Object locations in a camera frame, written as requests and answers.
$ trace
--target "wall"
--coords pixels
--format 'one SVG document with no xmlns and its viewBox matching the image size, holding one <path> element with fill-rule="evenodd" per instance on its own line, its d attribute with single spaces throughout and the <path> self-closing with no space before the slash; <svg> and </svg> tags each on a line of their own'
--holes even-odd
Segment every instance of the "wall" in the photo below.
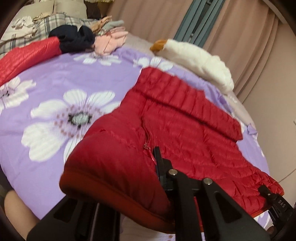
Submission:
<svg viewBox="0 0 296 241">
<path fill-rule="evenodd" d="M 296 36 L 279 24 L 274 46 L 258 81 L 244 101 L 259 132 L 271 176 L 285 198 L 296 202 Z"/>
</svg>

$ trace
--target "metal screw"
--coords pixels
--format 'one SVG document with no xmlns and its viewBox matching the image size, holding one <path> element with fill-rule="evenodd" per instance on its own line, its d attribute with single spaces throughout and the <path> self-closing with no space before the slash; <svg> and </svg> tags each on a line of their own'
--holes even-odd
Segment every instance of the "metal screw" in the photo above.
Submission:
<svg viewBox="0 0 296 241">
<path fill-rule="evenodd" d="M 204 179 L 204 183 L 207 185 L 211 185 L 213 183 L 213 180 L 207 177 Z"/>
<path fill-rule="evenodd" d="M 173 176 L 176 176 L 178 173 L 178 171 L 176 169 L 170 169 L 168 172 L 170 175 L 173 175 Z"/>
</svg>

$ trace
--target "pink curtain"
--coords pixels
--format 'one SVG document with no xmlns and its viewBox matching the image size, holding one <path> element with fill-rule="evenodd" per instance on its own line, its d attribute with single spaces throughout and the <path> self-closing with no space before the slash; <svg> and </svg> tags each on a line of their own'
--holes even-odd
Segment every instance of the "pink curtain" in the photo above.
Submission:
<svg viewBox="0 0 296 241">
<path fill-rule="evenodd" d="M 155 42 L 173 39 L 193 0 L 115 0 L 108 14 L 127 31 Z"/>
<path fill-rule="evenodd" d="M 230 69 L 234 93 L 243 102 L 270 54 L 278 18 L 261 0 L 226 0 L 204 45 Z"/>
</svg>

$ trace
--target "plaid fabric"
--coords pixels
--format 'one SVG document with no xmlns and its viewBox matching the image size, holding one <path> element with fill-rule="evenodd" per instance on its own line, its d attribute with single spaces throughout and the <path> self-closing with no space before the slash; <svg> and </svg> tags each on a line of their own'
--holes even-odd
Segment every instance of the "plaid fabric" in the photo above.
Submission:
<svg viewBox="0 0 296 241">
<path fill-rule="evenodd" d="M 76 25 L 78 29 L 85 25 L 89 27 L 92 22 L 95 22 L 96 20 L 92 19 L 79 19 L 79 18 L 73 18 L 68 17 L 64 13 L 57 13 L 50 17 L 47 17 L 43 20 L 41 20 L 40 23 L 36 25 L 37 32 L 36 34 L 29 39 L 25 38 L 18 38 L 18 39 L 12 39 L 10 41 L 7 41 L 5 43 L 0 44 L 0 59 L 4 57 L 10 50 L 16 47 L 24 47 L 32 42 L 44 40 L 48 38 L 48 35 L 51 30 L 55 29 L 58 26 L 68 24 L 68 25 Z"/>
</svg>

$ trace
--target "red puffer jacket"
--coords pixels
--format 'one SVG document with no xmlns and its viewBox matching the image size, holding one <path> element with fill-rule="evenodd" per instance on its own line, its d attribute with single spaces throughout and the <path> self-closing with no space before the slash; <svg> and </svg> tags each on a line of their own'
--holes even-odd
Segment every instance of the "red puffer jacket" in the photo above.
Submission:
<svg viewBox="0 0 296 241">
<path fill-rule="evenodd" d="M 151 150 L 191 178 L 210 177 L 250 215 L 266 208 L 257 188 L 280 185 L 242 156 L 240 124 L 209 102 L 203 91 L 146 68 L 119 108 L 98 119 L 69 156 L 63 192 L 91 197 L 137 223 L 173 231 L 172 209 L 155 172 Z"/>
</svg>

